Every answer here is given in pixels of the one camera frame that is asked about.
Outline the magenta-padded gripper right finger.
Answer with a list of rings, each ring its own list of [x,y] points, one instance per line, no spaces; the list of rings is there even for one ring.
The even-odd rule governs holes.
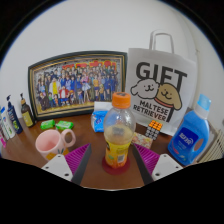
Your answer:
[[[138,144],[133,145],[133,154],[145,185],[182,169],[168,154],[159,155]]]

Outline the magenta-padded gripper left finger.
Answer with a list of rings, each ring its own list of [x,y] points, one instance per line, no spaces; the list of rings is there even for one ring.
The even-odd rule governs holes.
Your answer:
[[[91,144],[86,144],[74,149],[65,156],[56,155],[42,169],[80,185],[91,153]]]

